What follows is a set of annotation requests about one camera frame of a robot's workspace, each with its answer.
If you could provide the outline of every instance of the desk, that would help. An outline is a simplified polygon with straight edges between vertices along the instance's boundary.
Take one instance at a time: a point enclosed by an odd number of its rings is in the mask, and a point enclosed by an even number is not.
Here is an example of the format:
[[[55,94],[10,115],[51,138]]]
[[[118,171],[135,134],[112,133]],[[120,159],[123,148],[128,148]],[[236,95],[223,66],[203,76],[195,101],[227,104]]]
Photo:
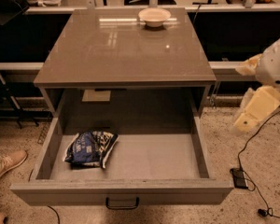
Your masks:
[[[140,8],[76,10],[35,79],[54,115],[31,181],[11,190],[30,205],[221,203],[200,127],[216,79],[184,8],[160,29]],[[81,102],[110,90],[107,103]],[[78,132],[119,135],[105,170],[62,161]]]

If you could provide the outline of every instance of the small bowl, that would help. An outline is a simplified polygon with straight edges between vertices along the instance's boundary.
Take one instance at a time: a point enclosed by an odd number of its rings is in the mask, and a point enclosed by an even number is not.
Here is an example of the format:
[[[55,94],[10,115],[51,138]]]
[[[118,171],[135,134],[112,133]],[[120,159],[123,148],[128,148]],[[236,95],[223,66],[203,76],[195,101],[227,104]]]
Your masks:
[[[171,17],[171,13],[163,8],[150,7],[139,12],[139,18],[149,27],[160,27]]]

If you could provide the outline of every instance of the snack bag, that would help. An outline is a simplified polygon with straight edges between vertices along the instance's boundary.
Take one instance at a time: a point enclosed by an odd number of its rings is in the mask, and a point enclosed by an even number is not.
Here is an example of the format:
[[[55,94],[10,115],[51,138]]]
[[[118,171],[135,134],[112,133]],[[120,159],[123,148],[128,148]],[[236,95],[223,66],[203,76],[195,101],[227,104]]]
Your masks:
[[[63,161],[104,169],[117,139],[117,134],[104,131],[77,133],[65,151]]]

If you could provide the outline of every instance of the metal drawer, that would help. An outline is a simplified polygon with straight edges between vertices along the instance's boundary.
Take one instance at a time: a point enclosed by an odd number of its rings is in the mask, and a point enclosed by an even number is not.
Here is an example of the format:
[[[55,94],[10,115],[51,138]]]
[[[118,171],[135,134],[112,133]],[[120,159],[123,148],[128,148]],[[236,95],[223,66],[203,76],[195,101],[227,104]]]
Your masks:
[[[30,205],[216,204],[232,190],[216,181],[191,88],[115,90],[108,103],[67,89],[28,183],[11,190]],[[106,169],[76,168],[62,156],[76,133],[119,135]]]

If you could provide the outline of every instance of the white robot part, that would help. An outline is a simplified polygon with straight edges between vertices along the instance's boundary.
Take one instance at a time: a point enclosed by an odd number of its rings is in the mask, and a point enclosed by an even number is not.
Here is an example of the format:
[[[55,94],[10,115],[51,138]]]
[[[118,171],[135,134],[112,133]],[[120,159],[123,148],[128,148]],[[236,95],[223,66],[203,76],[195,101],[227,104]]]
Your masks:
[[[264,50],[259,58],[255,76],[262,85],[280,90],[280,39]]]
[[[280,106],[280,39],[236,70],[243,76],[255,76],[262,84],[256,91],[250,89],[245,94],[235,117],[231,131],[241,134],[258,126]]]

